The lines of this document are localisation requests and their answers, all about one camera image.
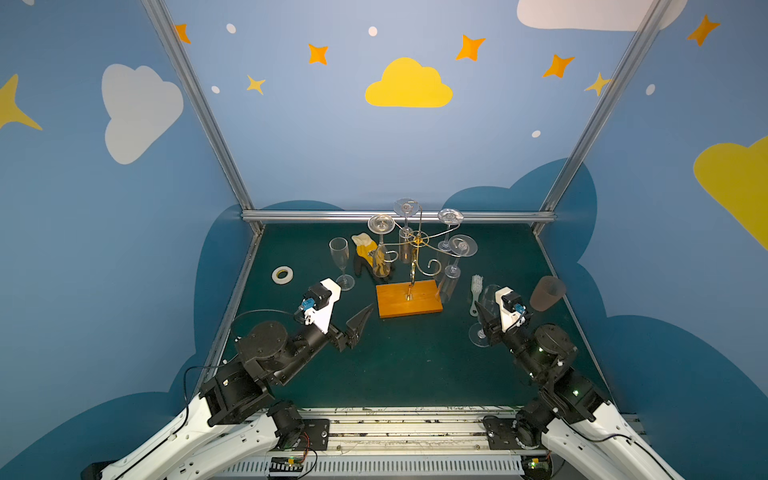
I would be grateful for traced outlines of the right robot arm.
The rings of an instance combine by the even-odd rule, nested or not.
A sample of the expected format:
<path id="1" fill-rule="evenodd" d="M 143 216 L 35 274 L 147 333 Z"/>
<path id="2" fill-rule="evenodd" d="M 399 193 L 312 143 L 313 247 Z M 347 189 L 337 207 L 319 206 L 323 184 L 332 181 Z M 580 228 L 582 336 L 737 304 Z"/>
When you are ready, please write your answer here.
<path id="1" fill-rule="evenodd" d="M 499 313 L 476 305 L 491 345 L 502 344 L 537 386 L 537 396 L 515 417 L 483 419 L 489 445 L 546 449 L 587 479 L 682 477 L 622 416 L 595 384 L 573 367 L 578 349 L 563 329 L 544 324 L 530 331 L 526 309 L 505 289 Z"/>

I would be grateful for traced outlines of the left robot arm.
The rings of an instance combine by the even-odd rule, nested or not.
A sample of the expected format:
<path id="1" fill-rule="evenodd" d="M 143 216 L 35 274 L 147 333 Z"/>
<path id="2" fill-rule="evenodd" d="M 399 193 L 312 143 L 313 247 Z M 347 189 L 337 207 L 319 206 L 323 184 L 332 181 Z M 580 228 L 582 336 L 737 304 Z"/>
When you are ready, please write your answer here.
<path id="1" fill-rule="evenodd" d="M 368 305 L 351 317 L 344 332 L 306 325 L 291 336 L 278 321 L 258 324 L 177 417 L 122 459 L 89 465 L 81 478 L 210 479 L 259 453 L 311 450 L 297 407 L 276 399 L 272 389 L 288 383 L 326 345 L 354 347 L 373 310 Z"/>

